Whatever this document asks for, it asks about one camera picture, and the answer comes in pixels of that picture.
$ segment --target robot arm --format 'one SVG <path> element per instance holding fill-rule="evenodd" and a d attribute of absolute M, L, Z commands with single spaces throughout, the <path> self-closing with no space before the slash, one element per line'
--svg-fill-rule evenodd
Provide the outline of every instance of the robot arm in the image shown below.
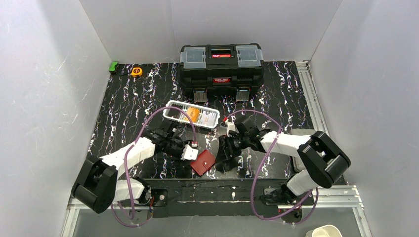
<path fill-rule="evenodd" d="M 315 187 L 330 188 L 351 165 L 346 154 L 321 131 L 311 136 L 277 134 L 269 129 L 259 130 L 246 117 L 237 118 L 234 124 L 226 122 L 226 126 L 227 135 L 219 137 L 217 162 L 239 156 L 246 147 L 267 152 L 276 137 L 271 152 L 301 158 L 306 169 L 275 190 L 270 197 L 272 202 L 292 203 L 297 196 Z"/>
<path fill-rule="evenodd" d="M 73 185 L 72 195 L 96 213 L 105 211 L 112 202 L 129 199 L 127 181 L 118 179 L 125 173 L 124 157 L 131 146 L 127 156 L 128 169 L 159 152 L 181 160 L 195 160 L 197 144 L 181 141 L 175 137 L 175 132 L 176 124 L 166 123 L 159 129 L 145 131 L 137 143 L 132 142 L 100 158 L 88 157 Z M 133 198 L 146 203 L 151 197 L 149 185 L 139 177 L 130 178 L 130 182 Z"/>

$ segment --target tape measure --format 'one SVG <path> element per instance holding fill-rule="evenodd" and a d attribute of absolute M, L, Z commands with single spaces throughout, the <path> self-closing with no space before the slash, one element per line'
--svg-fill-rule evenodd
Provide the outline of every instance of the tape measure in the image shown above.
<path fill-rule="evenodd" d="M 143 70 L 141 68 L 133 68 L 131 72 L 131 76 L 133 77 L 139 77 L 143 75 Z"/>

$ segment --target item in basket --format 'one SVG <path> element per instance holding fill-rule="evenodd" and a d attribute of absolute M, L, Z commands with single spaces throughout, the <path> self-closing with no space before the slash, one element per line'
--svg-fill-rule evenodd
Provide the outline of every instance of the item in basket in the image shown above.
<path fill-rule="evenodd" d="M 212 126 L 213 124 L 215 124 L 216 118 L 217 118 L 217 114 L 215 114 L 214 112 L 203 111 L 200 124 Z"/>
<path fill-rule="evenodd" d="M 172 107 L 177 107 L 182 109 L 182 106 L 180 105 L 171 105 Z M 172 117 L 172 118 L 179 118 L 180 116 L 180 111 L 179 110 L 175 110 L 175 109 L 169 109 L 169 113 L 168 113 L 168 117 Z"/>
<path fill-rule="evenodd" d="M 199 116 L 199 109 L 189 107 L 186 113 L 191 117 L 192 122 L 196 122 Z"/>

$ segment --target marble tabletop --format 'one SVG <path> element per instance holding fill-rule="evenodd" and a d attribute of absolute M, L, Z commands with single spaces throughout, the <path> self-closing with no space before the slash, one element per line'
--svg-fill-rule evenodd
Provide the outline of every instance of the marble tabletop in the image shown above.
<path fill-rule="evenodd" d="M 128 74 L 133 67 L 141 67 L 143 75 L 133 78 Z M 119 65 L 117 73 L 109 78 L 87 155 L 100 157 L 134 141 L 145 119 L 169 100 L 191 102 L 191 98 L 183 95 L 176 81 L 178 67 L 176 63 Z M 285 133 L 291 133 L 293 128 L 313 129 L 295 62 L 266 62 L 264 79 L 264 85 L 248 102 L 236 103 L 231 95 L 214 95 L 208 97 L 204 106 L 219 110 L 220 121 L 235 110 L 253 109 L 276 119 Z M 261 115 L 246 113 L 246 116 L 259 128 L 277 130 L 274 123 Z M 162 120 L 162 114 L 155 116 L 150 128 L 157 128 Z M 192 139 L 190 125 L 181 126 L 184 128 L 181 137 Z M 217 138 L 225 134 L 225 129 L 198 129 L 197 132 L 200 152 L 207 149 L 216 156 Z M 187 161 L 172 160 L 166 154 L 157 154 L 133 167 L 130 173 L 153 179 L 252 179 L 262 158 L 263 153 L 245 149 L 236 159 L 237 168 L 222 173 L 212 167 L 199 177 Z M 290 157 L 271 154 L 259 178 L 288 179 L 292 174 L 294 170 Z"/>

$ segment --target red label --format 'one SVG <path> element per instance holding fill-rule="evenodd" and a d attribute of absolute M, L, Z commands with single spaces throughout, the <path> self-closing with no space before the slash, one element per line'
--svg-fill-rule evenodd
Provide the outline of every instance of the red label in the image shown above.
<path fill-rule="evenodd" d="M 214 83 L 227 83 L 227 82 L 230 82 L 230 78 L 213 78 L 212 82 L 214 82 Z"/>
<path fill-rule="evenodd" d="M 229 58 L 231 57 L 231 54 L 213 54 L 213 58 Z"/>

